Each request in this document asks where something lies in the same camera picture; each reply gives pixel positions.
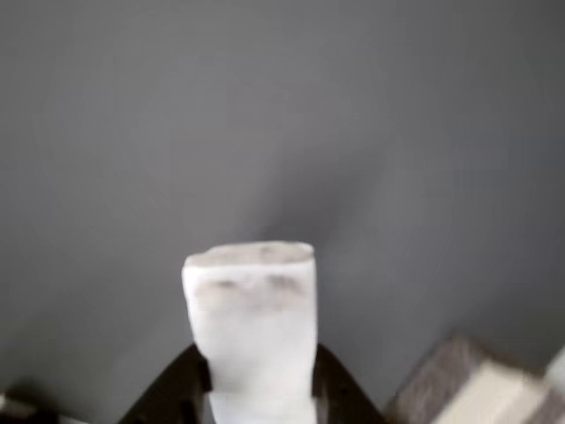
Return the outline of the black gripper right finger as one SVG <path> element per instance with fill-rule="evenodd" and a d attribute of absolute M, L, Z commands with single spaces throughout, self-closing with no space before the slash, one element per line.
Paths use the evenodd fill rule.
<path fill-rule="evenodd" d="M 386 419 L 345 365 L 318 344 L 314 366 L 314 400 L 319 423 L 382 424 Z"/>

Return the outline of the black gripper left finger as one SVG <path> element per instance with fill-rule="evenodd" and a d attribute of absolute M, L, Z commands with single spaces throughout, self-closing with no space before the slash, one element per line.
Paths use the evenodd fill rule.
<path fill-rule="evenodd" d="M 196 345 L 180 353 L 133 403 L 119 424 L 197 424 L 212 383 Z"/>

